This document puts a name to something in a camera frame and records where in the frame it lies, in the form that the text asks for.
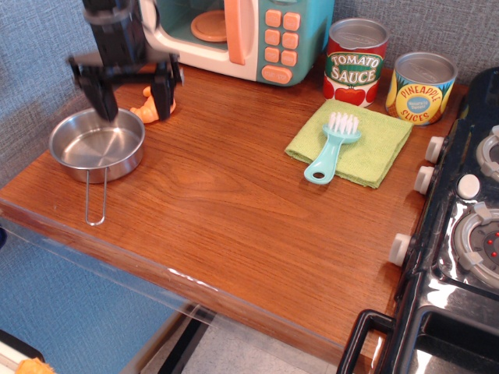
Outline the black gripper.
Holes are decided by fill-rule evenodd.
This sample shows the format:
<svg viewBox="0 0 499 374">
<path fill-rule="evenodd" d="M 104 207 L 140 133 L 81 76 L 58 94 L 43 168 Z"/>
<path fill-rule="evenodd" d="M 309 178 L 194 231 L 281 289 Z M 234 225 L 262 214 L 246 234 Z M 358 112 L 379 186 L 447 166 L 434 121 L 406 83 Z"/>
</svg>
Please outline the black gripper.
<svg viewBox="0 0 499 374">
<path fill-rule="evenodd" d="M 155 63 L 157 72 L 151 78 L 151 95 L 160 120 L 170 117 L 175 85 L 184 80 L 178 55 L 156 51 L 146 41 L 139 15 L 85 15 L 97 50 L 68 57 L 76 84 L 85 93 L 97 114 L 113 122 L 118 114 L 113 85 L 148 81 L 138 71 Z"/>
</svg>

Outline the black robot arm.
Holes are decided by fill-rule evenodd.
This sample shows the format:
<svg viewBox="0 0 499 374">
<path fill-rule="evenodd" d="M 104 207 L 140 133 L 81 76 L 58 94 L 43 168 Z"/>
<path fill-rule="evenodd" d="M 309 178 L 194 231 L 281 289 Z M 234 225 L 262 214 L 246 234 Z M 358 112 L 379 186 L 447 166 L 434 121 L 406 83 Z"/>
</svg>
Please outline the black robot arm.
<svg viewBox="0 0 499 374">
<path fill-rule="evenodd" d="M 160 120 L 170 117 L 175 86 L 183 81 L 179 56 L 157 51 L 147 42 L 137 1 L 85 1 L 83 16 L 97 51 L 68 58 L 75 84 L 99 116 L 109 122 L 118 114 L 113 87 L 147 83 Z"/>
</svg>

